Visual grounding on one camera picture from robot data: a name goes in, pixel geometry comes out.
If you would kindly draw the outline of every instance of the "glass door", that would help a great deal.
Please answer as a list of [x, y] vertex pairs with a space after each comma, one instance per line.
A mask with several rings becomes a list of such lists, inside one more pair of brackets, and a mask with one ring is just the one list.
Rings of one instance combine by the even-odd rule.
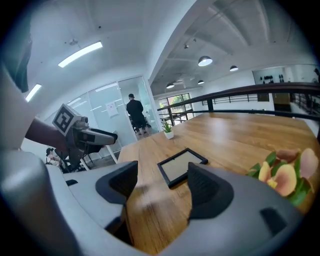
[[90, 111], [99, 129], [118, 134], [118, 141], [122, 146], [137, 141], [117, 83], [89, 91], [88, 95], [91, 103]]
[[158, 132], [157, 121], [155, 119], [155, 114], [152, 109], [151, 101], [144, 83], [143, 78], [135, 77], [127, 80], [119, 81], [119, 87], [121, 90], [121, 95], [125, 104], [129, 100], [129, 94], [134, 95], [134, 99], [140, 101], [143, 106], [142, 114], [146, 119], [146, 125], [148, 126], [148, 132], [150, 134], [155, 134]]

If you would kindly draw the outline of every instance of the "flower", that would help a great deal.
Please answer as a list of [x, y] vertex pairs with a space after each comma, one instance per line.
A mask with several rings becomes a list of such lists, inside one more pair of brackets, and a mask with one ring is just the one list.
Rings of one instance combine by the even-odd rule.
[[318, 157], [311, 148], [306, 148], [300, 158], [300, 175], [309, 179], [318, 168]]
[[271, 177], [271, 168], [265, 161], [260, 169], [258, 179], [267, 183], [284, 197], [291, 194], [297, 185], [295, 169], [290, 164], [281, 165], [275, 176]]

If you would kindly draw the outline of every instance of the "photo frame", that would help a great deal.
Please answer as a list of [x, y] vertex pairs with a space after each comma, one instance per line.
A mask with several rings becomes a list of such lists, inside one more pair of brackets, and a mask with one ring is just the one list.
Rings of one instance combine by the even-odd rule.
[[[181, 183], [188, 178], [188, 163], [193, 162], [198, 164], [207, 164], [208, 159], [194, 152], [190, 148], [186, 148], [181, 152], [169, 157], [157, 164], [166, 184], [169, 188]], [[171, 172], [171, 168], [176, 165], [177, 173]]]

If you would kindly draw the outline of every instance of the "wooden table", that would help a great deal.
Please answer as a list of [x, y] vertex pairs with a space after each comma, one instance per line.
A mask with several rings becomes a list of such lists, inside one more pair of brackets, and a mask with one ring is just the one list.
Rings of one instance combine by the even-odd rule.
[[[191, 193], [187, 183], [169, 189], [157, 163], [185, 148], [207, 158], [209, 165], [246, 174], [274, 150], [312, 148], [320, 159], [317, 139], [303, 120], [287, 117], [203, 113], [163, 132], [122, 148], [119, 162], [138, 160], [138, 181], [127, 203], [134, 247], [155, 255], [187, 227]], [[319, 187], [319, 170], [310, 178]], [[306, 213], [315, 195], [309, 192], [299, 209]]]

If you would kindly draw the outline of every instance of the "black jacket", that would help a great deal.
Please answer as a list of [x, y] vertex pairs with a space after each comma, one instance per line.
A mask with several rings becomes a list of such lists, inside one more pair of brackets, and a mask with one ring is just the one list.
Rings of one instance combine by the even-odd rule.
[[140, 117], [142, 115], [142, 111], [144, 107], [142, 106], [139, 100], [132, 99], [126, 105], [126, 111], [132, 116], [132, 118]]

